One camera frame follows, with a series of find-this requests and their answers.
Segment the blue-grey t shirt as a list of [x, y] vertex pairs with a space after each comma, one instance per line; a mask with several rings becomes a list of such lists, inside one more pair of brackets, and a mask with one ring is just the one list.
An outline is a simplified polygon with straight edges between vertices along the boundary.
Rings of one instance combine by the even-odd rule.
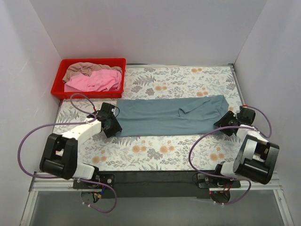
[[205, 134], [225, 115], [229, 104], [223, 95], [175, 99], [121, 99], [117, 137], [181, 136]]

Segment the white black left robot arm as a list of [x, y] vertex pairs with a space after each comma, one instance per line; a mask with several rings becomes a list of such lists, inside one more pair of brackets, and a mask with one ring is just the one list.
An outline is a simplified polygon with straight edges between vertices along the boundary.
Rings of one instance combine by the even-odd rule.
[[40, 170], [53, 176], [84, 179], [89, 188], [96, 188], [100, 177], [98, 168], [78, 161], [78, 148], [91, 137], [103, 132], [110, 138], [122, 131], [114, 115], [116, 107], [102, 103], [101, 109], [87, 116], [85, 122], [62, 134], [48, 136], [40, 161]]

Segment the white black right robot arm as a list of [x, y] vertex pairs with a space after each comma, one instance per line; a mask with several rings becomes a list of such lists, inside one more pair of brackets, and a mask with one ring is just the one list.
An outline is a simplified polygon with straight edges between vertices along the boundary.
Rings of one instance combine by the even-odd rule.
[[243, 105], [237, 114], [228, 111], [214, 123], [214, 127], [221, 128], [223, 134], [235, 135], [242, 142], [234, 161], [222, 162], [216, 166], [213, 174], [216, 186], [226, 186], [230, 179], [249, 179], [263, 185], [270, 182], [279, 146], [271, 143], [252, 126], [255, 115], [254, 108]]

